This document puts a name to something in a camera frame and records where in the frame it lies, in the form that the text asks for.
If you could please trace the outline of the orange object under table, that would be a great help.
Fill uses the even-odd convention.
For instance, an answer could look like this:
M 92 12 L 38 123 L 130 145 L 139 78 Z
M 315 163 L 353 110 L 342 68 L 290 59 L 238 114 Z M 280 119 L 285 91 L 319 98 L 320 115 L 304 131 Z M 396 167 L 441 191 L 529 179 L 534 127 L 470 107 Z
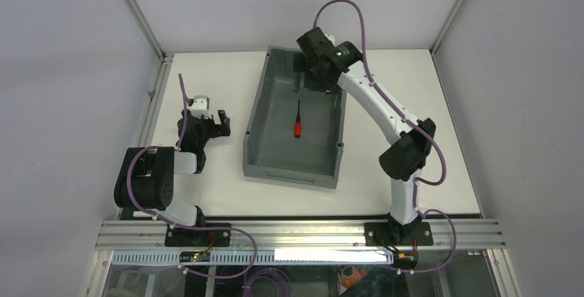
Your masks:
M 347 290 L 356 285 L 368 275 L 367 268 L 363 266 L 348 265 L 338 272 L 339 285 Z

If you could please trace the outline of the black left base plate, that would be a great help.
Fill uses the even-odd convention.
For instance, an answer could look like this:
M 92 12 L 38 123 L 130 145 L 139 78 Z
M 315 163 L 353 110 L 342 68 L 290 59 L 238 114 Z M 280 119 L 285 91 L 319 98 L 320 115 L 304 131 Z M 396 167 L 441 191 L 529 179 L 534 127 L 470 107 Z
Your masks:
M 184 228 L 167 228 L 165 247 L 228 247 L 231 242 L 231 224 L 207 223 L 211 230 L 192 230 Z

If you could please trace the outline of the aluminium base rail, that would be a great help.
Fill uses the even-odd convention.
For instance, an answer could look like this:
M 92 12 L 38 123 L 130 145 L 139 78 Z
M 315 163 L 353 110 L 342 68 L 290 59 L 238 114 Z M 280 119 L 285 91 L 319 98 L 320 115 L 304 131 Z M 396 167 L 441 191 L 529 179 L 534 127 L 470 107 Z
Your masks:
M 374 220 L 244 221 L 232 222 L 228 250 L 271 249 L 372 249 L 376 230 L 366 225 Z M 97 250 L 163 250 L 171 236 L 160 221 L 105 221 Z M 422 250 L 504 249 L 498 222 L 485 218 L 427 219 L 422 228 L 402 246 Z

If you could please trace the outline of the grey plastic bin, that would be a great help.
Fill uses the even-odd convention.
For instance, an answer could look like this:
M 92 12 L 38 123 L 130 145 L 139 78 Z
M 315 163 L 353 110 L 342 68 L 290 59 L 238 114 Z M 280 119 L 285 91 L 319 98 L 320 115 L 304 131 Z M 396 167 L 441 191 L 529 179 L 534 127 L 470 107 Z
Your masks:
M 243 138 L 247 177 L 335 189 L 344 150 L 346 93 L 293 91 L 293 56 L 299 49 L 270 46 Z M 298 99 L 302 135 L 293 131 Z

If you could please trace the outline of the red handled screwdriver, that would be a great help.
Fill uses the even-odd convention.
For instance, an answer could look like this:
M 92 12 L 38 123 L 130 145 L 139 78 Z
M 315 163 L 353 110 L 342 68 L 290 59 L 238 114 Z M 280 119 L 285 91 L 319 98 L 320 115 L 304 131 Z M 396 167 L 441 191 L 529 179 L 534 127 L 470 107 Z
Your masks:
M 300 138 L 302 135 L 302 119 L 301 119 L 301 102 L 298 99 L 297 102 L 297 113 L 296 113 L 296 117 L 295 117 L 295 125 L 294 125 L 294 137 L 295 138 Z

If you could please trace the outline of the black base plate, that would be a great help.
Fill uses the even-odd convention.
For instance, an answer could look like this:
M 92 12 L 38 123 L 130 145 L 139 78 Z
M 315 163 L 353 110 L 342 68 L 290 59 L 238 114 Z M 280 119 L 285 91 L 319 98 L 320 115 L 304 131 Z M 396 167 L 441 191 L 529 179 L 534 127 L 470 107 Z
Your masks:
M 207 223 L 211 230 L 192 230 L 184 228 L 167 228 L 165 247 L 228 247 L 231 242 L 231 224 Z
M 366 246 L 394 246 L 394 247 L 413 247 L 414 245 L 432 246 L 434 238 L 427 222 L 420 222 L 412 232 L 400 237 L 399 232 L 391 230 L 387 222 L 368 222 L 364 223 L 364 238 Z

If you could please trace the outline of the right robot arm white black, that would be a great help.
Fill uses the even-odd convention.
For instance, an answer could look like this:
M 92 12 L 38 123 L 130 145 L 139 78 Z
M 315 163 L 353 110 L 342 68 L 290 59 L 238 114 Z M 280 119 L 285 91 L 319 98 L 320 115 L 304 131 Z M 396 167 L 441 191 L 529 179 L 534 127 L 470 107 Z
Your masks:
M 367 74 L 365 55 L 351 42 L 334 44 L 314 27 L 297 43 L 297 50 L 267 50 L 243 138 L 243 174 L 336 188 L 351 96 L 389 144 L 379 164 L 390 179 L 392 203 L 387 226 L 374 236 L 389 244 L 408 240 L 421 225 L 415 180 L 430 154 L 435 123 L 408 116 Z

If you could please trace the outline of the right aluminium corner post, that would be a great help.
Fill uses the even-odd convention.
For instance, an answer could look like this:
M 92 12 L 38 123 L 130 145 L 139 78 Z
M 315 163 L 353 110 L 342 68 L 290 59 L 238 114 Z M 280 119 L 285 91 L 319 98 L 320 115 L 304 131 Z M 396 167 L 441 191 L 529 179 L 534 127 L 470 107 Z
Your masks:
M 453 3 L 445 21 L 443 22 L 433 44 L 430 47 L 430 55 L 432 58 L 435 58 L 437 55 L 446 35 L 449 33 L 452 25 L 454 24 L 460 10 L 462 9 L 466 0 L 455 0 Z

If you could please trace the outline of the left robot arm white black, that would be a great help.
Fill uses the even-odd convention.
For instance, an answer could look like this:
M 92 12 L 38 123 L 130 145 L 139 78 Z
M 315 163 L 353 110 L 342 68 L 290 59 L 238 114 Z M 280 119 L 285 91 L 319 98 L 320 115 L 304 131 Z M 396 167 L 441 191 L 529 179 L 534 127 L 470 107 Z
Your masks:
M 175 146 L 128 148 L 114 186 L 116 205 L 171 227 L 206 227 L 199 206 L 174 196 L 174 180 L 177 175 L 202 173 L 209 140 L 231 134 L 230 118 L 224 110 L 218 110 L 218 118 L 216 123 L 213 115 L 194 116 L 186 109 L 177 122 L 179 140 Z

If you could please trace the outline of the left aluminium corner post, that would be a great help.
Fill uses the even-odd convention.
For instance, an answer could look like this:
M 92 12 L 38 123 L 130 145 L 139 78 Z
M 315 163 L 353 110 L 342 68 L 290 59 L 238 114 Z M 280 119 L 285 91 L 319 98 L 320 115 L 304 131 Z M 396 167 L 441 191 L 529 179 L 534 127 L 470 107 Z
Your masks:
M 140 8 L 137 0 L 123 0 L 129 10 L 129 13 L 133 16 L 138 28 L 142 32 L 143 36 L 146 38 L 151 49 L 156 53 L 159 60 L 163 61 L 166 57 L 161 44 L 159 43 L 154 31 L 152 30 L 150 24 L 148 23 L 142 9 Z

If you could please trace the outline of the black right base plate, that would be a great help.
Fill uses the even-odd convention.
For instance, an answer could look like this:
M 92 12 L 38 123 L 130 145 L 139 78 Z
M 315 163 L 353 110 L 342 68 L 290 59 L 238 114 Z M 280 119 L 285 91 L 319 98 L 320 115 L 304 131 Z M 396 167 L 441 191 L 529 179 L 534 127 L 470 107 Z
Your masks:
M 364 238 L 366 246 L 394 246 L 394 247 L 413 247 L 414 245 L 432 246 L 434 238 L 427 222 L 420 222 L 412 232 L 400 237 L 399 232 L 391 230 L 387 222 L 368 222 L 364 223 Z

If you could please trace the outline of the aluminium corner post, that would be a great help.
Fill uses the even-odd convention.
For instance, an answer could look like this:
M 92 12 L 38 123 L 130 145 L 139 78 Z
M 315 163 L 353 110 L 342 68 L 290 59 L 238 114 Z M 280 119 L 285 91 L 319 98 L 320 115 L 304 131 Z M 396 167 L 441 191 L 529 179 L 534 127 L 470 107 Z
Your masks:
M 142 32 L 143 36 L 146 38 L 151 49 L 156 53 L 159 60 L 163 61 L 166 57 L 161 44 L 159 43 L 154 31 L 152 30 L 150 24 L 148 23 L 142 9 L 140 8 L 137 0 L 123 0 L 129 10 L 129 13 L 133 16 L 138 28 Z
M 466 0 L 455 0 L 453 3 L 445 21 L 443 22 L 433 44 L 430 47 L 430 55 L 432 58 L 435 58 L 437 55 L 446 35 L 449 33 L 452 25 L 454 24 L 460 10 L 462 9 Z

